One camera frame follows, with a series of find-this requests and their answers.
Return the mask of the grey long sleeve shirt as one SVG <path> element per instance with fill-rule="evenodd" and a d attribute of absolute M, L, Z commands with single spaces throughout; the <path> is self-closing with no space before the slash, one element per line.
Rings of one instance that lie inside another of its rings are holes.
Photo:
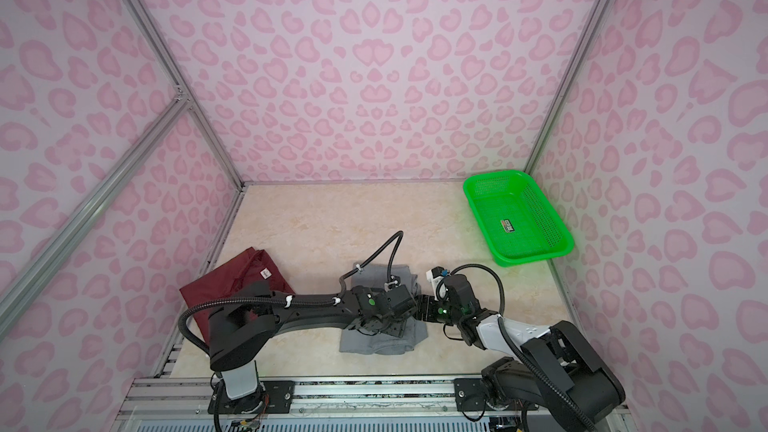
<path fill-rule="evenodd" d="M 353 286 L 382 288 L 388 279 L 387 266 L 371 264 L 351 278 Z M 396 337 L 386 333 L 373 335 L 371 332 L 343 330 L 339 351 L 347 354 L 394 356 L 413 352 L 417 345 L 428 338 L 427 326 L 409 318 L 404 322 L 402 335 Z"/>

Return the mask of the maroon long sleeve shirt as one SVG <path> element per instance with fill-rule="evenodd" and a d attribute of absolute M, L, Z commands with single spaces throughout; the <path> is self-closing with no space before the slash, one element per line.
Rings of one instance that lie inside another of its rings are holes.
<path fill-rule="evenodd" d="M 187 307 L 192 308 L 209 301 L 244 296 L 244 291 L 253 289 L 253 283 L 262 282 L 262 290 L 287 294 L 295 292 L 269 253 L 250 247 L 199 279 L 182 286 L 180 293 Z M 207 346 L 211 345 L 212 339 L 223 338 L 226 333 L 237 330 L 252 315 L 240 307 L 235 310 L 234 321 L 229 322 L 225 314 L 232 312 L 232 308 L 233 305 L 220 306 L 196 312 L 192 316 Z"/>

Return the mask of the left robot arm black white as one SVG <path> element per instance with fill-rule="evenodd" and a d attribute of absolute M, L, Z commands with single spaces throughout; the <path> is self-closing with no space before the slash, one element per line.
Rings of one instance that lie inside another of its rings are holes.
<path fill-rule="evenodd" d="M 194 305 L 178 319 L 188 342 L 204 352 L 218 378 L 211 415 L 264 412 L 268 408 L 256 357 L 274 337 L 310 329 L 361 330 L 398 336 L 416 316 L 418 302 L 406 286 L 389 290 L 355 286 L 335 294 L 296 295 L 254 283 L 231 297 Z"/>

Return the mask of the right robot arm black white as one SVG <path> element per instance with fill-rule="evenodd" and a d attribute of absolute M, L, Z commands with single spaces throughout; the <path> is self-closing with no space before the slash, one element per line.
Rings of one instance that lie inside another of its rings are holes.
<path fill-rule="evenodd" d="M 465 275 L 435 268 L 426 276 L 432 293 L 418 298 L 416 318 L 454 327 L 466 345 L 505 355 L 481 372 L 487 405 L 539 406 L 565 431 L 595 431 L 625 402 L 620 380 L 573 323 L 541 326 L 505 317 L 500 279 L 499 308 L 492 310 Z"/>

